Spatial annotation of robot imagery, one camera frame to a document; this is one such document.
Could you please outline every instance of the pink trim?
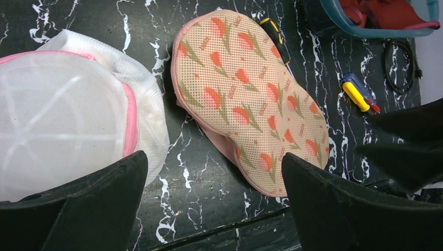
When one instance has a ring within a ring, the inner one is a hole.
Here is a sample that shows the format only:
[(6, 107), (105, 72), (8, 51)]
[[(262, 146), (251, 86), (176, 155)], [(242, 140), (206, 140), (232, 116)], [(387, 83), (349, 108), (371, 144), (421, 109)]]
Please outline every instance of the pink trim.
[(12, 55), (9, 55), (9, 56), (4, 56), (3, 58), (0, 58), (0, 64), (7, 63), (7, 62), (9, 62), (11, 60), (19, 58), (21, 56), (26, 56), (28, 54), (48, 54), (48, 53), (62, 53), (62, 54), (66, 54), (66, 55), (81, 56), (81, 57), (90, 59), (89, 58), (90, 54), (80, 55), (80, 54), (77, 54), (77, 53), (74, 53), (74, 52), (68, 52), (68, 51), (27, 51), (27, 52), (12, 54)]
[(171, 78), (172, 78), (172, 85), (174, 87), (174, 92), (176, 93), (177, 97), (177, 105), (180, 107), (183, 107), (199, 124), (203, 130), (203, 132), (206, 134), (208, 139), (214, 144), (214, 146), (228, 159), (230, 160), (234, 165), (238, 167), (243, 177), (251, 184), (257, 191), (260, 193), (270, 196), (270, 197), (287, 197), (286, 193), (282, 194), (271, 194), (263, 190), (260, 186), (258, 186), (256, 183), (254, 183), (249, 175), (243, 170), (243, 167), (241, 166), (240, 162), (237, 160), (237, 156), (235, 154), (235, 142), (233, 142), (228, 136), (225, 134), (217, 131), (216, 129), (212, 128), (209, 124), (205, 123), (201, 118), (198, 117), (196, 113), (193, 112), (193, 110), (186, 104), (183, 97), (180, 95), (180, 89), (178, 86), (178, 80), (177, 80), (177, 66), (176, 66), (176, 60), (177, 60), (177, 54), (178, 54), (178, 47), (180, 44), (181, 39), (183, 36), (187, 33), (187, 31), (198, 21), (206, 18), (207, 16), (210, 16), (212, 12), (194, 18), (191, 21), (189, 21), (186, 25), (181, 28), (179, 33), (176, 36), (176, 39), (174, 40), (174, 44), (172, 47), (172, 60), (171, 60)]
[(420, 30), (425, 28), (438, 30), (440, 28), (440, 22), (439, 21), (423, 22), (421, 24), (407, 26), (403, 28), (403, 30)]
[[(14, 60), (16, 58), (19, 58), (21, 56), (25, 56), (28, 54), (48, 54), (48, 53), (62, 53), (66, 55), (72, 55), (72, 56), (81, 56), (83, 58), (87, 58), (90, 60), (95, 60), (96, 57), (92, 54), (85, 53), (85, 54), (77, 54), (73, 52), (68, 51), (28, 51), (28, 52), (22, 52), (17, 53), (9, 56), (5, 56), (3, 58), (0, 58), (0, 64), (7, 63), (11, 60)], [(138, 143), (138, 127), (137, 127), (137, 103), (135, 100), (135, 95), (132, 89), (129, 87), (129, 85), (125, 84), (124, 82), (121, 82), (123, 85), (123, 89), (125, 91), (128, 105), (127, 105), (127, 121), (126, 121), (126, 132), (125, 132), (125, 142), (123, 146), (123, 157), (126, 157), (130, 154), (132, 154), (135, 151), (135, 147)]]
[(138, 143), (137, 102), (134, 92), (129, 85), (124, 82), (122, 84), (127, 97), (126, 133), (123, 147), (123, 157), (126, 157), (135, 152), (135, 147)]

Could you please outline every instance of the yellow screwdriver handle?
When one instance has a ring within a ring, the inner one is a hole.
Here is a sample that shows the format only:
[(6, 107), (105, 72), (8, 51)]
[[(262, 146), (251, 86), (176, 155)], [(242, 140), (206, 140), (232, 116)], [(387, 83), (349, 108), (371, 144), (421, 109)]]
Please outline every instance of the yellow screwdriver handle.
[(352, 102), (354, 102), (362, 112), (368, 111), (370, 106), (365, 102), (363, 96), (358, 92), (357, 88), (351, 82), (345, 82), (343, 84), (343, 90), (348, 94), (351, 98)]

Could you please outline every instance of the white mesh laundry bag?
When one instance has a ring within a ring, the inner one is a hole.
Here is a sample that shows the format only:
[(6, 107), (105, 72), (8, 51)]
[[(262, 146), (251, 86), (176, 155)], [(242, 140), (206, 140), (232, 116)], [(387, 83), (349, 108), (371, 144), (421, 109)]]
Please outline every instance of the white mesh laundry bag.
[(131, 57), (64, 30), (0, 59), (0, 201), (63, 185), (143, 150), (146, 186), (169, 147), (155, 77)]

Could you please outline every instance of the pink fabric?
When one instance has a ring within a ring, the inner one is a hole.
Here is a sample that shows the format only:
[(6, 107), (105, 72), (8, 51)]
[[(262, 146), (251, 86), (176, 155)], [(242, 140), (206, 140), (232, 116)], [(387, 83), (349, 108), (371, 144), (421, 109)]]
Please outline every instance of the pink fabric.
[[(68, 51), (28, 51), (28, 52), (22, 52), (17, 53), (9, 56), (5, 56), (3, 58), (0, 58), (0, 64), (7, 63), (11, 60), (14, 60), (16, 58), (19, 58), (21, 56), (25, 56), (28, 54), (46, 54), (46, 53), (62, 53), (66, 55), (72, 55), (72, 56), (82, 56), (84, 58), (95, 60), (95, 56), (92, 54), (77, 54), (73, 52)], [(137, 104), (135, 101), (135, 95), (132, 89), (129, 87), (129, 85), (121, 82), (123, 85), (123, 89), (125, 91), (125, 94), (127, 96), (128, 105), (127, 105), (127, 121), (126, 121), (126, 132), (125, 132), (125, 142), (123, 147), (123, 157), (126, 157), (130, 154), (132, 154), (135, 151), (135, 147), (138, 143), (138, 128), (137, 128)]]
[(424, 22), (422, 24), (411, 25), (411, 26), (405, 27), (403, 29), (404, 30), (420, 30), (420, 29), (425, 29), (425, 28), (438, 29), (438, 28), (440, 28), (440, 22), (439, 21)]

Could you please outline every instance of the orange tulip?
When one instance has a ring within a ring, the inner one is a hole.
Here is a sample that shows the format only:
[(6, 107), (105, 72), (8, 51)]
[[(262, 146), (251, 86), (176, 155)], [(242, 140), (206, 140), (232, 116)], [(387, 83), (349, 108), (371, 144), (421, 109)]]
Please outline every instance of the orange tulip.
[(236, 156), (237, 156), (237, 159), (240, 159), (240, 157), (241, 157), (240, 149), (238, 149), (238, 147), (236, 147)]
[(216, 37), (222, 38), (226, 32), (225, 23), (218, 17), (211, 18), (211, 30)]
[(238, 41), (240, 43), (240, 47), (242, 47), (245, 50), (252, 50), (254, 49), (254, 44), (252, 42), (252, 38), (243, 32), (239, 32), (237, 34), (238, 36)]
[(268, 83), (267, 84), (267, 89), (266, 89), (266, 94), (267, 96), (274, 102), (278, 101), (278, 97), (279, 97), (279, 91), (277, 86)]
[(286, 129), (286, 132), (285, 132), (285, 139), (286, 139), (289, 143), (293, 143), (293, 142), (294, 142), (294, 138), (292, 138), (292, 135), (291, 135), (289, 129)]
[(249, 124), (249, 114), (248, 112), (241, 107), (234, 107), (232, 109), (234, 113), (234, 118), (240, 124)]
[(317, 144), (312, 140), (306, 140), (306, 148), (308, 150), (308, 153), (316, 156), (318, 154), (318, 147)]
[(205, 87), (204, 89), (204, 100), (207, 106), (212, 109), (218, 109), (221, 104), (221, 99), (218, 93), (209, 87)]
[(188, 56), (188, 50), (186, 49), (186, 46), (184, 46), (183, 43), (179, 44), (179, 57), (181, 56)]
[(276, 57), (276, 58), (280, 58), (280, 53), (278, 52), (278, 49), (277, 49), (277, 47), (274, 45), (274, 46), (272, 46), (272, 48), (271, 48), (271, 52), (272, 52), (272, 54), (274, 54), (274, 56)]
[(312, 102), (312, 104), (309, 106), (309, 110), (311, 110), (312, 113), (318, 113), (318, 108), (315, 102)]
[(215, 66), (221, 66), (222, 62), (220, 61), (220, 54), (218, 51), (214, 51), (211, 55), (211, 60), (215, 64)]
[(297, 100), (294, 96), (288, 96), (288, 109), (294, 111), (297, 108)]
[(249, 84), (248, 76), (246, 76), (246, 73), (244, 72), (243, 69), (238, 69), (238, 71), (236, 72), (236, 77), (237, 77), (238, 80), (240, 80), (242, 83), (244, 83), (244, 84)]
[(260, 154), (259, 168), (266, 172), (269, 172), (272, 169), (272, 159), (268, 154)]
[(275, 116), (272, 115), (267, 119), (267, 123), (272, 130), (275, 130), (277, 127), (275, 126)]

